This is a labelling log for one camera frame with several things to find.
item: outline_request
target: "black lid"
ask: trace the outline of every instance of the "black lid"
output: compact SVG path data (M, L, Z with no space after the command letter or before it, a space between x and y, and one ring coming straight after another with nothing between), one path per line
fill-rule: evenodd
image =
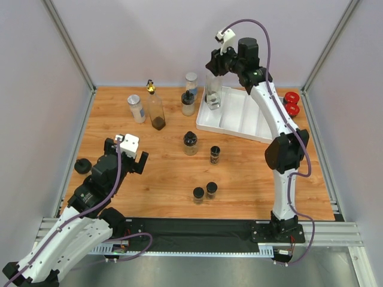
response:
M186 91L182 94L181 101L184 105L191 105L192 103L194 103L194 94L189 91Z
M221 152L220 147L219 147L219 146L216 146L216 145L212 146L211 149L210 149L210 153L211 153L211 155L215 155L215 156L217 156L217 155L220 154L220 152Z
M200 199L201 197L203 197L204 194L205 194L205 192L203 191L203 188L202 188L202 187L196 187L196 188L193 190L193 195L194 195L194 197L196 197L197 199Z
M215 182L209 182L207 185L206 185L206 189L208 190L209 193L214 193L217 191L217 184Z
M78 172L81 175L85 175L92 169L92 164L90 161L86 158L81 158L79 160L76 160L76 163L74 164L74 170Z
M197 143L197 135L191 131L188 131L184 135L184 144L187 146L193 146Z

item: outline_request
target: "white lid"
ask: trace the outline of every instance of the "white lid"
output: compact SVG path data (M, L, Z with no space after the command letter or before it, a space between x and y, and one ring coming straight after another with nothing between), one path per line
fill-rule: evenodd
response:
M137 94L133 94L127 98L127 103L130 105L136 105L140 101L139 96Z
M186 80L190 81L190 82L196 81L197 80L197 74L193 73L193 72L187 73L186 74Z

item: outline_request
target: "white wall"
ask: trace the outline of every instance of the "white wall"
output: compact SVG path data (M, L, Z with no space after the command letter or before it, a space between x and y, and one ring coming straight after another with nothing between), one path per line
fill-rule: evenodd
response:
M383 286L383 2L363 0L309 91L343 212Z
M30 251L52 216L89 96L42 3L2 0L0 269Z
M278 86L302 86L349 0L54 0L97 85L184 85L186 72L204 82L205 64L218 48L215 34L231 22L262 22L272 43L271 74ZM234 28L266 41L253 24ZM233 75L227 84L238 86Z

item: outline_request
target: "red object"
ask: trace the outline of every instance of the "red object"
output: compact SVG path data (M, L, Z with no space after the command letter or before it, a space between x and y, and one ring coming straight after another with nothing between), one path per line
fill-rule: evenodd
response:
M300 108L295 103L287 103L285 109L291 118L296 117L300 112Z
M283 98L283 103L286 105L288 103L295 103L297 104L300 100L300 97L297 93L294 93L293 91L288 91L285 94L285 97Z

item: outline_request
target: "white plastic tray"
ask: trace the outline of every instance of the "white plastic tray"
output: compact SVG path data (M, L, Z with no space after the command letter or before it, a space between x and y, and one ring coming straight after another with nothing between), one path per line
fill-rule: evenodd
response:
M221 107L210 110L202 97L197 129L271 143L271 131L259 106L246 91L223 87Z

